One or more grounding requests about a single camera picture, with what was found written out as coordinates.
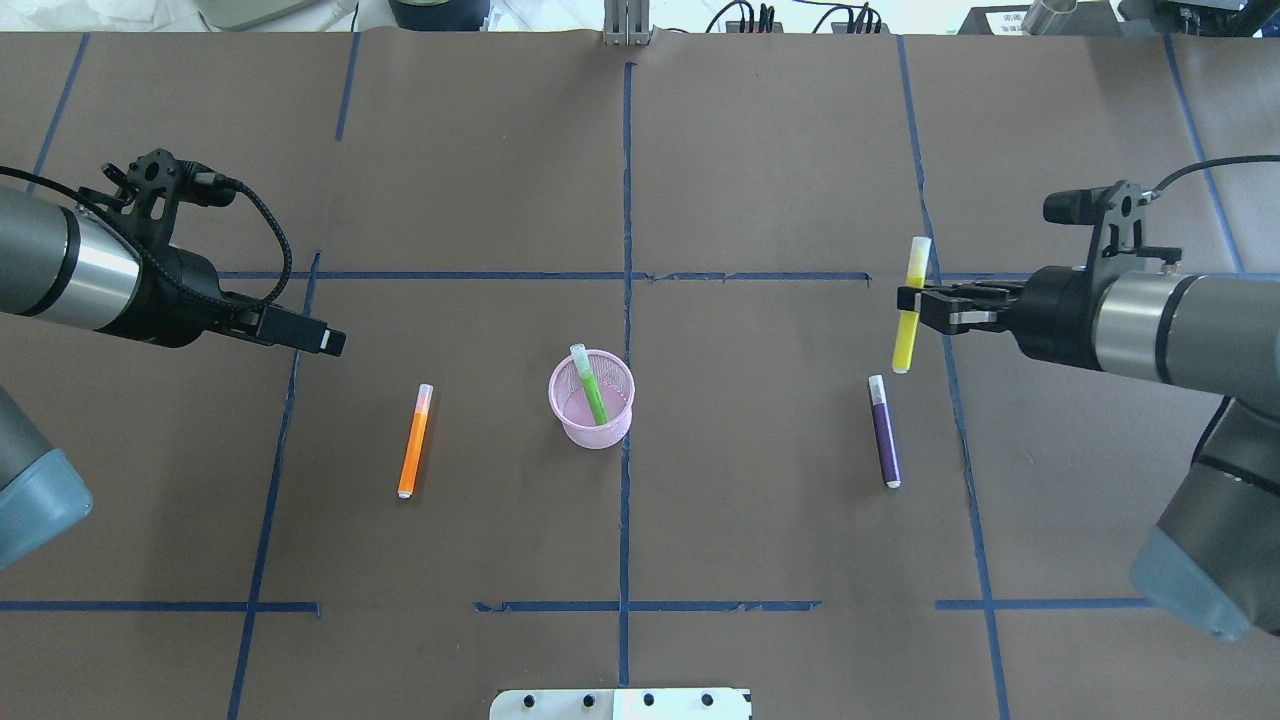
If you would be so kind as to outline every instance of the white floor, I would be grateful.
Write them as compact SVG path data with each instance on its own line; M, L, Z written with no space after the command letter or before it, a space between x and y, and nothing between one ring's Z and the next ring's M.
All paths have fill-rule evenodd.
M360 3L358 29L394 24L387 1ZM874 8L893 32L948 35L975 4L997 5L998 0L877 0ZM319 0L253 29L298 32L332 23L330 31L347 31L351 14L342 8L349 5L352 0ZM650 19L658 27L701 32L721 6L719 0L652 0ZM787 32L812 31L827 10L795 0L778 0L776 6L777 20ZM490 29L494 31L599 29L604 24L603 0L494 0L493 8ZM726 14L736 17L736 12ZM207 32L209 28L196 12L195 0L0 0L0 31Z

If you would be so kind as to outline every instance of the blue painter's tape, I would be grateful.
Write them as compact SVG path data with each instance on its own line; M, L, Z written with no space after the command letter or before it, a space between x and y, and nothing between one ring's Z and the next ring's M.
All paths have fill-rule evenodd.
M136 600L9 600L6 612L244 612L247 602L156 602Z
M664 281L809 281L809 282L865 282L868 286L872 277L868 273L668 273L666 275L644 274L649 282Z
M625 263L630 265L631 255L625 255ZM280 277L273 270L223 270L218 273L219 279L228 281L274 281ZM291 273L291 279L308 277L308 273ZM870 284L872 277L868 273L671 273L655 275L652 273L626 273L609 272L563 272L543 273L527 270L326 270L316 273L316 279L321 281L840 281L840 282L865 282ZM626 306L630 306L627 297L623 297Z
M351 55L347 58L347 81L342 86L342 105L338 108L338 129L333 138L342 142L343 133L347 132L347 106L351 104L351 86L356 81L356 59L360 56L360 33L351 33Z
M79 74L81 63L84 60L84 50L88 47L88 33L81 33L81 44L76 50L76 59L72 60L72 69L67 72L67 82L63 83L63 94L58 97L58 106L54 108L54 118L49 120L49 129L45 131L45 142L40 145L40 154L36 156L36 167L31 174L38 176L45 169L45 160L49 159L49 149L54 145L54 135L58 133L58 123L63 122L63 111L67 110L67 100L72 96L72 87L76 85L76 76ZM36 192L36 183L27 183L27 195Z
M1165 36L1165 58L1169 60L1169 73L1174 77L1174 91L1178 92L1178 104L1183 109L1183 120L1187 123L1187 132L1192 137L1192 147L1196 149L1196 160L1203 163L1206 160L1204 145L1201 143L1199 131L1196 128L1196 118L1192 117L1192 106L1187 102L1183 73L1178 69L1178 55L1174 53L1174 38L1170 35ZM1243 273L1244 264L1240 261L1240 252L1235 246L1235 233L1231 232L1231 224L1226 220L1226 211L1222 209L1222 199L1217 193L1217 183L1213 181L1212 169L1204 170L1204 184L1208 186L1208 197L1213 202L1213 214L1217 215L1217 224L1222 229L1222 236L1226 237L1226 250L1231 255L1231 265L1236 273Z
M320 269L320 254L311 259L311 272L307 278L307 293L302 302L302 314L311 315L311 301L315 299L316 273ZM280 495L280 475L284 473L284 446L293 421L293 400L298 387L298 365L302 352L293 351L293 368L289 370L289 386L284 393L284 414L280 419L280 433L275 441L275 461L271 466L271 483L266 491L266 509L262 511L262 530L257 538L257 556L253 560L253 578L250 582L248 607L244 612L244 626L241 630L241 647L236 660L236 675L232 679L232 700L227 708L227 720L239 716L241 694L244 691L244 673L248 669L250 647L253 643L253 624L257 616L259 594L262 591L262 573L266 570L266 551L271 542L271 524L275 519L275 502Z
M929 278L934 284L942 284L942 263L938 254L938 238L933 231L933 219L929 217L929 206L924 192L924 159L920 152L920 132L915 118L915 101L911 96L911 74L906 58L906 41L897 36L897 59L902 73L902 96L906 101L906 123L911 136L911 155L915 160L915 184L920 195L920 219L924 224L924 233L933 238L933 251L929 254ZM991 674L996 685L996 705L1000 711L1000 720L1009 720L1009 693L1005 689L1005 661L1000 651L1000 633L996 626L996 611L991 603L991 574L987 570L987 547L982 533L982 515L978 511L978 491L973 479L973 462L969 455L969 433L965 428L964 404L960 400L960 380L956 373L955 354L951 348L951 338L942 337L942 350L947 361L947 382L951 386L951 410L955 415L956 430L960 433L960 443L964 450L964 475L969 491L969 525L973 532L974 556L978 561L978 582L982 585L982 600L984 602L983 615L987 624L987 647L991 652Z
M622 361L631 365L631 88L635 63L622 67ZM631 684L631 433L622 438L618 506L618 687Z
M1155 607L1144 597L1068 597L1047 600L940 600L933 609L943 612L993 610L1148 610Z
M472 602L476 612L617 612L618 603L611 600L522 600L486 605Z
M151 600L8 600L0 612L246 612L247 602L164 602ZM264 602L259 612L306 612L320 616L319 602Z
M820 600L634 600L636 612L809 612Z

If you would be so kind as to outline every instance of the pen holder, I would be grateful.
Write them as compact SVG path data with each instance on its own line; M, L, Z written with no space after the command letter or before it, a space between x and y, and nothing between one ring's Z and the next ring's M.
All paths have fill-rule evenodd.
M570 355L556 366L547 384L547 398L552 413L564 425L564 434L588 450L603 450L617 445L631 429L631 400L635 396L635 383L631 369L616 355L603 350L588 350L591 370L600 386L600 398L609 414L609 421L596 425L591 418L591 407L586 402L582 380L573 366Z

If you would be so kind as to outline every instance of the metal cylinder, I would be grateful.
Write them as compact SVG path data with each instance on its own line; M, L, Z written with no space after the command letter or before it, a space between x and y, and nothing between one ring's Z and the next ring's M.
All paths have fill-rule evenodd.
M35 315L63 325L96 331L124 313L137 292L141 266L120 241L86 215L77 218L76 266L61 293Z
M1160 377L1161 319L1179 287L1196 275L1125 273L1102 296L1093 324L1093 350L1108 373L1142 380Z
M141 272L90 215L0 187L0 311L97 331L128 307Z
M1075 12L1075 0L1033 0L1023 18L1027 35L1060 35Z
M0 187L0 313L36 307L58 281L67 256L61 208Z

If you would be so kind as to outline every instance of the black cable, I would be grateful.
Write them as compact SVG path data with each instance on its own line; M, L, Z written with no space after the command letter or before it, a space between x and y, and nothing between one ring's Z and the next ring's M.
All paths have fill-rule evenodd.
M813 32L810 32L809 35L815 35L819 29L822 29L822 23L827 22L827 18L829 18L832 13L838 13L840 10L845 10L849 13L849 22L846 23L846 27L851 27L854 24L852 5L836 5L832 9L827 10L824 15L822 15L822 18L818 20L818 24L813 26Z
M852 35L861 35L861 32L863 32L863 23L868 20L867 10L870 10L870 9L872 9L870 5L863 5L858 10L858 19L855 19L854 22L851 22L847 26L845 26L845 32L846 33L852 33Z
M1174 184L1174 182L1183 176L1221 165L1239 165L1244 163L1280 163L1280 155L1236 155L1234 158L1219 158L1216 160L1204 160L1203 163L1192 163L1190 165L1187 165L1185 168L1181 168L1160 181L1151 191L1153 193L1152 200L1160 197L1160 195L1165 192L1165 188Z
M152 255L150 250L147 250L141 242L134 242L132 238L129 238L125 234L124 229L110 215L108 215L105 210L102 210L97 205L93 205L87 197L67 187L65 184L61 184L60 182L51 181L47 178L42 178L40 176L28 173L26 170L9 168L5 165L0 165L0 176L8 176L18 178L20 181L27 181L33 184L38 184L41 187L47 187L49 190L52 190L54 192L58 192L60 195L65 195L70 200L76 201L77 205L84 208L86 210L92 213L99 220L101 220L102 224L111 228L116 234L116 240L124 243L127 250L137 255L143 264L155 270L155 273L160 275L160 279L163 279L175 291L178 291L178 295L182 295L183 297L192 300L193 302L198 302L201 305L207 305L218 310L230 310L233 313L241 313L244 310L261 310L262 307L275 301L275 299L279 297L282 292L284 292L284 286L289 282L289 273L293 272L293 250L289 247L289 241L284 237L284 231L280 229L280 224L275 220L275 215L271 214L271 211L266 208L266 204L262 202L262 199L259 197L256 192L250 190L248 186L246 186L239 181L227 178L227 182L229 183L230 187L233 187L237 192L241 192L246 197L248 197L250 202L252 202L253 206L257 208L257 211L262 215L262 219L266 220L266 224L270 225L271 232L275 233L275 240L276 242L280 243L280 254L284 256L284 266L280 270L280 277L279 279L276 279L275 287L271 288L271 292L266 293L266 296L260 300L251 300L247 302L232 302L221 297L212 297L205 295L200 291L184 286L182 281L173 277L169 273L169 270L166 270L164 265L160 264L160 260L155 255Z
M707 29L704 32L710 32L712 28L716 27L716 22L719 20L724 15L724 13L730 12L731 9L733 9L735 5L746 8L746 10L742 10L742 14L745 15L746 13L750 13L750 17L751 17L750 24L754 26L755 24L755 8L753 8L751 4L748 3L746 0L733 0L728 5L724 5L723 8L721 8L721 12L716 13L716 17L712 18L712 22L707 24ZM746 19L746 17L744 17L742 18L742 24L739 26L740 31L741 32L746 32L746 26L748 26L748 19Z
M1208 424L1204 425L1204 433L1201 434L1201 441L1196 443L1196 452L1192 452L1192 465L1199 460L1199 454L1204 451L1204 443L1208 442L1208 436L1213 434L1217 429L1217 423L1226 415L1226 406L1231 404L1230 397L1224 397L1222 404L1217 406L1217 411L1213 413L1213 418L1210 419Z

